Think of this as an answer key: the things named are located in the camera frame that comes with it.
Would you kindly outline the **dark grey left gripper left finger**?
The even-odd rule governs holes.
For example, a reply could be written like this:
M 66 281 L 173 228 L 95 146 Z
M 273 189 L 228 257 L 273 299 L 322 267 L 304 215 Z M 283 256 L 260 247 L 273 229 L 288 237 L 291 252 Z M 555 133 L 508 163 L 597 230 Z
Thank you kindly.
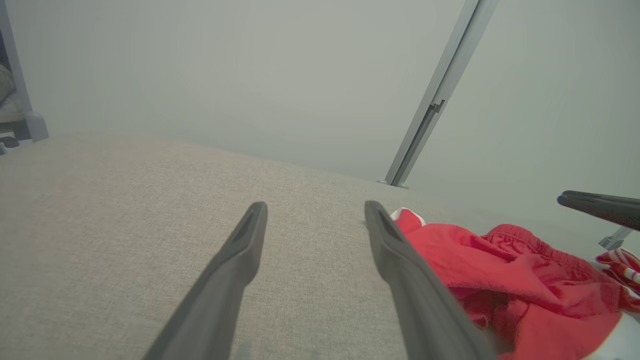
M 268 207 L 254 202 L 201 272 L 144 355 L 146 360 L 228 360 L 243 292 L 258 273 Z

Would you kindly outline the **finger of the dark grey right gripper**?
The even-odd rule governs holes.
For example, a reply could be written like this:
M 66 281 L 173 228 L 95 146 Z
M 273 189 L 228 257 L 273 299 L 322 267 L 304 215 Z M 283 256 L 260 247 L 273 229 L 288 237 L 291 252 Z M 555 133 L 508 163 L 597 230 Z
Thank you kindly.
M 567 190 L 558 196 L 557 202 L 621 227 L 640 230 L 640 200 L 637 198 Z

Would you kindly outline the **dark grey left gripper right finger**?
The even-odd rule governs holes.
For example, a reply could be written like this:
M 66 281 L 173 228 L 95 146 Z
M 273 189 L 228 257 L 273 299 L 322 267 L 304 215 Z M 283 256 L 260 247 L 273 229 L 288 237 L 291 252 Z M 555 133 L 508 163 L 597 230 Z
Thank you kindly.
M 365 202 L 379 275 L 389 286 L 409 360 L 496 360 L 498 354 L 381 203 Z

